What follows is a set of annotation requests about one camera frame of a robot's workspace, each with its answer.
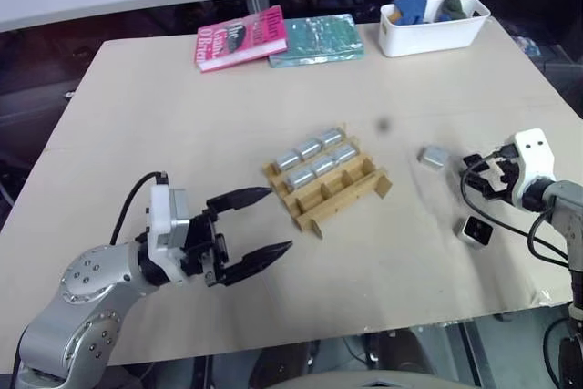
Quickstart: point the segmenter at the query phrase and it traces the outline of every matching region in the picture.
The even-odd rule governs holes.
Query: small metal block
[[[428,146],[419,156],[419,162],[430,168],[440,170],[449,160],[449,153],[438,146]]]

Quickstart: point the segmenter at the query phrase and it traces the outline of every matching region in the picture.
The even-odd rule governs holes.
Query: wooden tray
[[[356,157],[295,191],[288,190],[285,178],[289,172],[309,165],[322,155],[329,155],[331,151],[346,143],[350,143],[356,148],[358,151]],[[320,226],[323,220],[345,209],[373,190],[381,198],[384,198],[392,186],[391,181],[386,176],[386,170],[384,168],[378,169],[374,165],[373,159],[361,152],[356,138],[345,138],[342,143],[334,145],[307,159],[297,167],[282,173],[278,172],[272,162],[267,163],[263,166],[263,173],[300,230],[312,230],[320,239],[323,237]]]

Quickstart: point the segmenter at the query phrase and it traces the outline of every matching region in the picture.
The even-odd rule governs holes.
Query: book
[[[285,20],[288,50],[270,55],[272,67],[293,67],[359,59],[364,55],[353,17],[350,14],[325,15]]]
[[[279,5],[257,14],[199,29],[194,55],[202,72],[287,50],[287,34]]]

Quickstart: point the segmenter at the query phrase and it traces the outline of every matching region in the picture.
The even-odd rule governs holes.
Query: blue cloth
[[[396,25],[420,25],[423,23],[427,0],[393,0],[401,13]]]

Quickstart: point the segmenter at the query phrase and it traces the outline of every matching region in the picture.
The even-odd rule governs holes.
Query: beige tabletop
[[[364,59],[271,69],[265,60],[201,74],[194,36],[107,42],[87,71],[0,234],[0,372],[23,328],[49,303],[83,250],[109,240],[134,182],[166,170],[192,215],[225,191],[265,185],[261,165],[323,129],[346,124],[386,167],[393,187],[300,233],[274,195],[217,223],[230,256],[278,241],[291,249],[229,288],[171,284],[130,311],[112,363],[168,360],[526,309],[569,299],[564,270],[532,258],[525,239],[496,228],[475,251],[452,228],[468,214],[456,158],[487,153],[540,127],[560,179],[583,182],[579,118],[490,19],[466,49],[388,59],[377,27],[359,26]],[[387,120],[388,129],[379,130]],[[447,148],[442,172],[416,161]],[[480,205],[527,228],[534,216]],[[144,230],[148,191],[121,238]],[[547,225],[543,237],[565,245]]]

